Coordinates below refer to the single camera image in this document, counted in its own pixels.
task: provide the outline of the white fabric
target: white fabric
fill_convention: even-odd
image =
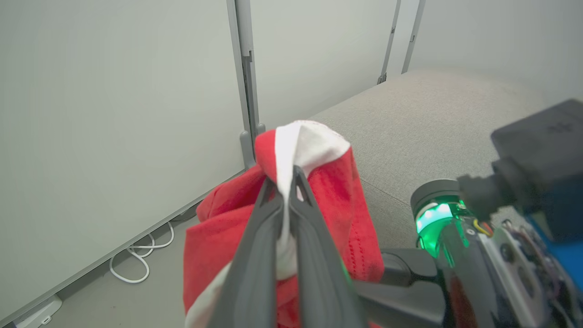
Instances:
[[[296,241],[290,234],[288,200],[293,166],[298,165],[308,176],[315,168],[344,155],[350,144],[338,133],[314,121],[295,121],[275,131],[275,166],[277,187],[284,199],[282,234],[276,245],[276,277],[287,279],[297,272]],[[192,304],[186,315],[186,328],[204,328],[231,263],[227,264]]]

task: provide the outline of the yellow wire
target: yellow wire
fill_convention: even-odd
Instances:
[[[479,224],[477,224],[477,219],[474,220],[474,227],[481,233],[483,233],[484,235],[488,236],[488,237],[492,237],[492,235],[484,230]]]

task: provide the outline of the gray floor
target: gray floor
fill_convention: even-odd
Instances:
[[[145,258],[150,276],[140,284],[115,278],[106,262],[63,289],[58,293],[63,306],[45,327],[184,327],[182,253],[185,231],[197,223],[196,218],[172,223],[174,242]],[[166,243],[170,238],[168,225],[153,235],[156,243]],[[125,251],[115,259],[115,270],[126,278],[138,279],[145,272]]]

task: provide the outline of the red and white cloth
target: red and white cloth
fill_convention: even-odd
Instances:
[[[216,187],[196,211],[201,223],[187,230],[186,328],[206,327],[265,177],[287,200],[294,165],[304,170],[350,276],[364,281],[382,276],[377,234],[352,149],[342,136],[320,123],[296,121],[258,136],[255,151],[257,165]],[[296,244],[288,213],[276,248],[278,327],[299,327]]]

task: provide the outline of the white partition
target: white partition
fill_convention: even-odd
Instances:
[[[226,2],[0,3],[0,326],[243,170]]]
[[[259,121],[309,118],[377,83],[396,1],[251,0]]]
[[[409,70],[466,69],[583,99],[583,1],[427,1]]]

